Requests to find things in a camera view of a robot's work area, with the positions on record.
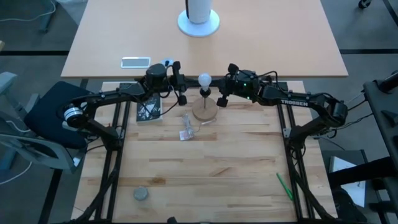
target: white paper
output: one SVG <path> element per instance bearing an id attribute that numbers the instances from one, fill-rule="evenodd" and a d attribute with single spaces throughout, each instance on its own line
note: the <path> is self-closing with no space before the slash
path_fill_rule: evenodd
<path id="1" fill-rule="evenodd" d="M 330 172 L 339 171 L 342 169 L 347 169 L 355 167 L 355 164 L 344 161 L 338 157 L 333 157 L 333 163 L 330 164 Z M 365 181 L 350 183 L 342 185 L 341 188 L 346 190 L 348 195 L 353 199 L 353 202 L 361 207 L 365 206 Z"/>

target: light bulb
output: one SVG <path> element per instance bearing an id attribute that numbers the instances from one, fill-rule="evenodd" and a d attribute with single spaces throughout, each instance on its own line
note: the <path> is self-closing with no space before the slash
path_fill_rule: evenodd
<path id="1" fill-rule="evenodd" d="M 207 91 L 211 83 L 211 76 L 207 73 L 203 73 L 199 75 L 198 81 L 201 86 L 201 89 L 203 91 Z"/>

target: wooden base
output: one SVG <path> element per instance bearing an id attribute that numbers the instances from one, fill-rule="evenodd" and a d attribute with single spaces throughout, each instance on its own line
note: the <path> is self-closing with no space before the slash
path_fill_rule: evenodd
<path id="1" fill-rule="evenodd" d="M 218 112 L 216 102 L 211 98 L 203 98 L 195 100 L 192 105 L 192 113 L 199 121 L 211 121 Z"/>

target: lamp base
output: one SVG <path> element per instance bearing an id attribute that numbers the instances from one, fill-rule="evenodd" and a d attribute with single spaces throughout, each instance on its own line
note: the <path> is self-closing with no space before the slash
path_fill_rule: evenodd
<path id="1" fill-rule="evenodd" d="M 193 102 L 192 113 L 199 121 L 212 121 L 216 117 L 217 112 L 218 106 L 216 102 L 209 97 L 200 97 Z"/>
<path id="2" fill-rule="evenodd" d="M 192 23 L 187 17 L 187 11 L 184 10 L 178 16 L 178 27 L 180 30 L 191 37 L 206 37 L 218 30 L 220 18 L 213 10 L 210 11 L 210 18 L 207 22 L 201 24 Z"/>

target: wooden workbench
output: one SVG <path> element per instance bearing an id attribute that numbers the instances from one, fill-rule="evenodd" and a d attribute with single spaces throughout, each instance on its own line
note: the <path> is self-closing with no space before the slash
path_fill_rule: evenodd
<path id="1" fill-rule="evenodd" d="M 282 77 L 348 75 L 320 0 L 214 0 L 221 25 L 205 38 L 177 25 L 184 1 L 89 0 L 62 77 L 141 77 L 122 57 L 181 61 L 181 72 L 223 76 L 230 63 Z"/>
<path id="2" fill-rule="evenodd" d="M 288 85 L 304 92 L 302 82 Z M 118 86 L 104 83 L 103 90 Z M 164 110 L 176 100 L 170 95 L 164 99 Z M 213 90 L 210 97 L 219 95 Z M 158 125 L 136 125 L 136 105 L 132 104 L 113 222 L 166 222 L 172 216 L 179 222 L 295 221 L 294 205 L 275 175 L 280 173 L 289 183 L 276 107 L 230 96 L 228 107 L 220 108 L 215 122 L 202 126 L 191 141 L 181 142 L 178 132 L 184 129 L 182 115 L 186 111 L 193 128 L 199 126 L 190 111 L 199 90 L 189 89 L 186 96 L 188 104 L 173 108 Z M 96 120 L 109 124 L 113 113 L 114 106 L 99 108 Z M 307 108 L 294 108 L 294 114 L 297 124 L 312 119 Z M 94 142 L 90 147 L 100 144 Z M 310 189 L 336 216 L 318 141 L 308 139 L 306 146 Z M 99 148 L 86 155 L 72 218 L 98 193 L 105 154 L 104 148 Z M 138 186 L 149 189 L 149 198 L 143 202 L 133 197 Z M 105 201 L 106 211 L 108 198 Z"/>

